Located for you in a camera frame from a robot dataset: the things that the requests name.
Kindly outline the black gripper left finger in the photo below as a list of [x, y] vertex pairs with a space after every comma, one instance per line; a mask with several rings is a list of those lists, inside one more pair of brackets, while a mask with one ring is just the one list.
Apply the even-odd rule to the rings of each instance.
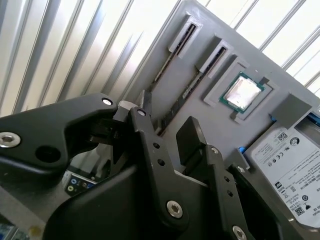
[[24, 230], [44, 232], [71, 198], [61, 185], [71, 159], [107, 144], [125, 154], [107, 179], [136, 166], [156, 222], [167, 231], [185, 231], [189, 216], [177, 175], [149, 114], [133, 107], [118, 119], [118, 111], [107, 95], [93, 93], [2, 117], [0, 213]]

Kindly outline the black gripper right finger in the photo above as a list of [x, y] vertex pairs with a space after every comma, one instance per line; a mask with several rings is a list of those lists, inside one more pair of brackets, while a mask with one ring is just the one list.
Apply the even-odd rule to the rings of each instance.
[[225, 168], [222, 154], [207, 143], [199, 121], [188, 117], [176, 134], [183, 174], [208, 186], [199, 203], [213, 240], [275, 240], [271, 210], [234, 166]]

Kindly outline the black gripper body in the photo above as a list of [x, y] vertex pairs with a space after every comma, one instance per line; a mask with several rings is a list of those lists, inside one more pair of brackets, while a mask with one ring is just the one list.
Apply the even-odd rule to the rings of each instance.
[[131, 166], [61, 204], [49, 218], [45, 240], [221, 240], [222, 226], [209, 188], [182, 174], [176, 180], [189, 215], [184, 232], [163, 229]]

